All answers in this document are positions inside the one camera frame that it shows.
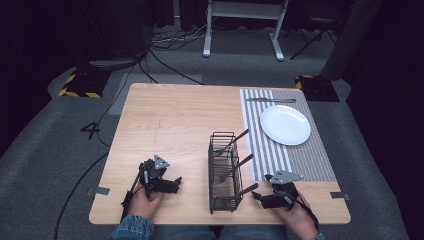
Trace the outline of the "white plate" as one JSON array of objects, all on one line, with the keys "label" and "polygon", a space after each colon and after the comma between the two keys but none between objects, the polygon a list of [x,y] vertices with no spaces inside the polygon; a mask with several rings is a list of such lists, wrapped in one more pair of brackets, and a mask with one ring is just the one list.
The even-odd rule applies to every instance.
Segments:
[{"label": "white plate", "polygon": [[266,108],[260,115],[263,132],[273,141],[288,145],[300,145],[308,140],[311,125],[298,110],[283,105]]}]

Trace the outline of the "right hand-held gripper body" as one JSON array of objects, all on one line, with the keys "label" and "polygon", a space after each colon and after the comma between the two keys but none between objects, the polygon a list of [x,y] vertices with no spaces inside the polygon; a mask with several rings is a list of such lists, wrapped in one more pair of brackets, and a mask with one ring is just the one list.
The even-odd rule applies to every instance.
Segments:
[{"label": "right hand-held gripper body", "polygon": [[286,210],[291,210],[294,206],[295,200],[299,194],[294,185],[295,181],[303,179],[302,175],[292,173],[289,171],[280,170],[271,174],[266,174],[265,178],[271,183],[273,195],[275,194],[276,199],[283,200],[285,202]]}]

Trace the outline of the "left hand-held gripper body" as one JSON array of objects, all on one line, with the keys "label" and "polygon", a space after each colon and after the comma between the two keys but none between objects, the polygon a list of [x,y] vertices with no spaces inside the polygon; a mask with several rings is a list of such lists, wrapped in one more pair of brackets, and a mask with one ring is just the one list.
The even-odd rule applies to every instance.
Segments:
[{"label": "left hand-held gripper body", "polygon": [[148,197],[152,192],[156,192],[154,191],[155,186],[167,185],[163,181],[163,175],[169,166],[170,164],[158,155],[140,164],[140,183],[145,188]]}]

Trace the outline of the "grey striped placemat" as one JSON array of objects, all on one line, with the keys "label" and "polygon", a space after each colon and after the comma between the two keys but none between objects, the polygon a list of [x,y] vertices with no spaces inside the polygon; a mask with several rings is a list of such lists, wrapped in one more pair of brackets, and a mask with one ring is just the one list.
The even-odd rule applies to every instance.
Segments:
[{"label": "grey striped placemat", "polygon": [[[296,99],[296,103],[250,102],[248,98]],[[311,115],[306,98],[297,89],[249,89],[240,90],[247,151],[254,155],[250,161],[251,179],[263,181],[266,174],[284,170],[303,176],[308,182],[334,182],[336,176],[325,151],[319,132]],[[269,138],[260,125],[260,115],[268,107],[283,105],[300,111],[311,125],[311,134],[300,145],[279,144]]]}]

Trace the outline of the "white desk frame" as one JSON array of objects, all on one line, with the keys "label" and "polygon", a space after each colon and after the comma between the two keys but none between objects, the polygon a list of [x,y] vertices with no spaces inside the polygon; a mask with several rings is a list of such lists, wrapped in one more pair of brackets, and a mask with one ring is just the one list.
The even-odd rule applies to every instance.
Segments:
[{"label": "white desk frame", "polygon": [[280,30],[285,18],[289,0],[282,3],[245,3],[224,2],[221,0],[208,0],[206,11],[206,35],[202,55],[208,58],[211,55],[212,43],[212,19],[214,17],[247,18],[259,20],[276,20],[275,31],[269,34],[276,59],[285,59],[283,51],[278,42]]}]

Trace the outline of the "person's right hand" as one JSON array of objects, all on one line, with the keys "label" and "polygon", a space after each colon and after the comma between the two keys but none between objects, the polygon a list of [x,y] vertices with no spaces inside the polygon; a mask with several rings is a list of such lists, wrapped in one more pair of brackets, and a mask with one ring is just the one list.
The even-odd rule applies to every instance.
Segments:
[{"label": "person's right hand", "polygon": [[272,208],[272,211],[284,221],[300,240],[314,240],[319,235],[315,221],[298,203],[291,210]]}]

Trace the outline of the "black yellow-striped stand base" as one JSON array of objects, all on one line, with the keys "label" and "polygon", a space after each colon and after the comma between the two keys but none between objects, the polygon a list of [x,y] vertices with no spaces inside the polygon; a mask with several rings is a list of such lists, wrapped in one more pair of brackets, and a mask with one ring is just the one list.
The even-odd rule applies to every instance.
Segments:
[{"label": "black yellow-striped stand base", "polygon": [[59,96],[102,98],[110,75],[110,71],[74,70],[65,81]]},{"label": "black yellow-striped stand base", "polygon": [[332,83],[321,75],[299,75],[295,78],[295,86],[303,92],[307,101],[340,101]]}]

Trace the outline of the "black tripod stand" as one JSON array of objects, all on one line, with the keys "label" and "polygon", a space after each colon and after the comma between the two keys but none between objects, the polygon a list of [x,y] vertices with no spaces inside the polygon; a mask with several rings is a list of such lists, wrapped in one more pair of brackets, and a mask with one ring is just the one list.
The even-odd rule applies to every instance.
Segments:
[{"label": "black tripod stand", "polygon": [[307,49],[312,43],[319,40],[324,33],[327,33],[330,37],[330,40],[333,43],[336,43],[332,35],[330,34],[331,30],[336,30],[338,23],[334,19],[323,19],[323,18],[305,18],[304,26],[300,28],[300,32],[303,30],[310,30],[311,32],[317,31],[317,34],[311,39],[305,39],[305,45],[297,50],[291,57],[290,60],[294,60],[299,54],[301,54],[305,49]]}]

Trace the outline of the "metal table knife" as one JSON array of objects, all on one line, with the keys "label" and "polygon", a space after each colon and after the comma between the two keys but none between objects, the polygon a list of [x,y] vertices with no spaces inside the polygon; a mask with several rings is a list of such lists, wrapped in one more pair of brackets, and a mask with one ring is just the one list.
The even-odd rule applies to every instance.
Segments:
[{"label": "metal table knife", "polygon": [[248,98],[250,102],[296,103],[296,99]]}]

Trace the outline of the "person's left hand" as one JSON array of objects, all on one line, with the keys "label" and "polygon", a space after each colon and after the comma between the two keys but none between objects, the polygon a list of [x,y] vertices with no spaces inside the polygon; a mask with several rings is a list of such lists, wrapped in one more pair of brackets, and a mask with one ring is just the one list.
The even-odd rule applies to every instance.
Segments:
[{"label": "person's left hand", "polygon": [[152,220],[163,198],[164,194],[161,192],[148,197],[145,188],[137,186],[128,207],[128,214]]}]

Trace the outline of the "grey padded post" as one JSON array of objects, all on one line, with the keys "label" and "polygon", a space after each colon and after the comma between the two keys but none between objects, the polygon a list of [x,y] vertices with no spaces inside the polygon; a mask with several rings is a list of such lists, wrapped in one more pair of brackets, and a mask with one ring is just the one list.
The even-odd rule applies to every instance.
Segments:
[{"label": "grey padded post", "polygon": [[355,0],[347,23],[321,70],[320,77],[324,81],[336,81],[342,77],[374,21],[382,1]]}]

